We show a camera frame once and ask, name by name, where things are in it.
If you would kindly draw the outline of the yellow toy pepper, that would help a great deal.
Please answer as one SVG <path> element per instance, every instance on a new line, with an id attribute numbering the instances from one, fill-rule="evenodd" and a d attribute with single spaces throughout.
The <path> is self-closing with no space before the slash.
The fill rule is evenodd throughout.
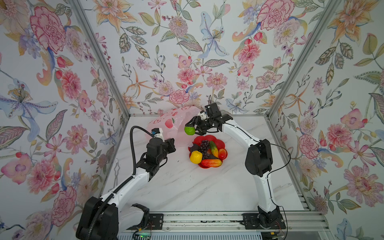
<path id="1" fill-rule="evenodd" d="M 191 152 L 191 155 L 190 155 L 190 161 L 193 163 L 193 164 L 200 164 L 203 160 L 203 154 L 199 151 L 193 151 Z"/>

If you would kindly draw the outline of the pink plastic bag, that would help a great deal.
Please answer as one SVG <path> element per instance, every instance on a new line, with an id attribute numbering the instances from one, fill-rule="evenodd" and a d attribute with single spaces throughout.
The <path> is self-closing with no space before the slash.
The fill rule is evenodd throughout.
<path id="1" fill-rule="evenodd" d="M 200 113 L 195 106 L 186 106 L 172 109 L 152 120 L 147 125 L 147 130 L 162 129 L 164 139 L 173 138 L 176 147 L 187 147 L 194 139 L 185 133 L 185 124 Z"/>

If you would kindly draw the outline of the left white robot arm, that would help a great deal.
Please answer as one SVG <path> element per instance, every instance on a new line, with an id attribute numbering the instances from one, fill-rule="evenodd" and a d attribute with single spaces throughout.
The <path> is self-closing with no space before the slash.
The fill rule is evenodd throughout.
<path id="1" fill-rule="evenodd" d="M 76 231 L 79 240 L 116 240 L 120 232 L 134 228 L 136 231 L 148 225 L 150 210 L 141 204 L 124 209 L 134 193 L 142 189 L 156 175 L 161 162 L 176 151 L 173 138 L 152 138 L 147 151 L 135 167 L 135 173 L 108 194 L 89 198 L 84 206 Z"/>

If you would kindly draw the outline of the green toy melon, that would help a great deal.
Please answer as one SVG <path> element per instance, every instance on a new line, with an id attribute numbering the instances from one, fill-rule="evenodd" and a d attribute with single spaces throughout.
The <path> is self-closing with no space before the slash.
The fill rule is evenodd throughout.
<path id="1" fill-rule="evenodd" d="M 196 133 L 196 129 L 194 128 L 194 127 L 185 127 L 184 128 L 184 131 L 185 131 L 185 133 L 188 135 L 188 136 L 193 136 L 193 135 L 195 135 L 195 133 Z"/>

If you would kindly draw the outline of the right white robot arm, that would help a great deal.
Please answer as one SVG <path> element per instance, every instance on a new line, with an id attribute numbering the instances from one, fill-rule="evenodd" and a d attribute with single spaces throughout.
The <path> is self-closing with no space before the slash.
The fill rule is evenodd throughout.
<path id="1" fill-rule="evenodd" d="M 259 205 L 256 223 L 263 229 L 282 227 L 284 218 L 280 206 L 275 203 L 271 189 L 273 157 L 271 143 L 260 140 L 240 127 L 230 115 L 223 115 L 216 103 L 205 106 L 205 110 L 194 116 L 185 125 L 187 135 L 206 135 L 210 129 L 227 134 L 247 150 L 245 167 L 254 177 Z"/>

